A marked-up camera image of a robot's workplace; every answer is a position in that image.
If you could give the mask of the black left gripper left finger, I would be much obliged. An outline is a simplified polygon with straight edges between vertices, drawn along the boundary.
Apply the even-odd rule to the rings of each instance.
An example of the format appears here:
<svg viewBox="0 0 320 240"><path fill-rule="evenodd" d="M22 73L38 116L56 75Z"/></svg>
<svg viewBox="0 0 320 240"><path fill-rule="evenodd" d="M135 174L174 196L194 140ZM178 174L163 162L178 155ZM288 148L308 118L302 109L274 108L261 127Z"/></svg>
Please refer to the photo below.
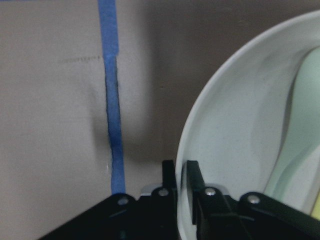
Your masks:
<svg viewBox="0 0 320 240"><path fill-rule="evenodd" d="M177 184L173 160L162 162L162 183L135 199L116 193L57 227L43 240L176 240Z"/></svg>

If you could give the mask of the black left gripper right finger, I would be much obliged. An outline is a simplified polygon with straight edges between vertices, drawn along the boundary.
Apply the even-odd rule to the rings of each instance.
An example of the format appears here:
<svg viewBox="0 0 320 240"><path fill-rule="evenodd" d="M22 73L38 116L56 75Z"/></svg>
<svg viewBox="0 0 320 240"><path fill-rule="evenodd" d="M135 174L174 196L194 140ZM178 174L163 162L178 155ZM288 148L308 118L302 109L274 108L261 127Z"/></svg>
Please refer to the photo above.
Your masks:
<svg viewBox="0 0 320 240"><path fill-rule="evenodd" d="M320 222L259 192L239 200L203 180L199 163L186 163L187 192L198 240L318 240Z"/></svg>

